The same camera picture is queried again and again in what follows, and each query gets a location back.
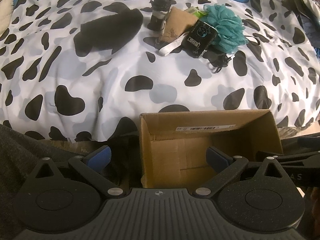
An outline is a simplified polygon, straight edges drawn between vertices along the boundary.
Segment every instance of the open cardboard box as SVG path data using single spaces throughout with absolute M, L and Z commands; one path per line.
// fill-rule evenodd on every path
M 258 151 L 282 154 L 269 110 L 141 114 L 143 187 L 195 190 L 216 174 L 206 163 L 209 146 L 249 161 Z

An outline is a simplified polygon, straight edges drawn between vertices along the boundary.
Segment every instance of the cow print duvet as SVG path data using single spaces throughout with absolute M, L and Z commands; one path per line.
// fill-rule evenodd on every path
M 150 0 L 19 0 L 0 37 L 0 122 L 35 139 L 105 141 L 135 132 L 146 112 L 270 109 L 278 126 L 315 120 L 319 62 L 282 0 L 171 1 L 183 10 L 225 4 L 250 42 L 214 73 L 210 52 L 157 54 Z M 77 44 L 81 24 L 134 8 L 143 24 L 132 40 L 114 33 L 105 50 Z

